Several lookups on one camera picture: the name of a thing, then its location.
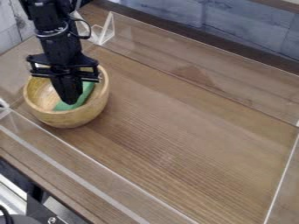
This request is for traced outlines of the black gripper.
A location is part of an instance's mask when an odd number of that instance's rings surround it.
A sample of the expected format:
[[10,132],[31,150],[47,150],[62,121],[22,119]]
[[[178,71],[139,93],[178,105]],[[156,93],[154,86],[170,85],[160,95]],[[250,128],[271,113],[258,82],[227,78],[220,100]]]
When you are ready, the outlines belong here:
[[27,61],[32,68],[34,77],[51,79],[51,84],[63,100],[68,99],[70,78],[70,103],[75,104],[83,93],[83,82],[99,82],[99,62],[82,52],[80,36],[75,29],[55,29],[35,31],[40,40],[43,53],[30,55]]

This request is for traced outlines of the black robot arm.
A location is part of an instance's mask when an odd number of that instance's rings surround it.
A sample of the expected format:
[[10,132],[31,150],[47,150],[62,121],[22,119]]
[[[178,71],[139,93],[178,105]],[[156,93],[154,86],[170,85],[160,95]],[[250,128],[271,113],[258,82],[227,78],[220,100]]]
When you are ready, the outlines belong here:
[[34,77],[47,78],[62,101],[75,104],[83,95],[83,82],[99,82],[99,62],[82,51],[74,6],[70,0],[19,0],[34,23],[43,53],[28,55]]

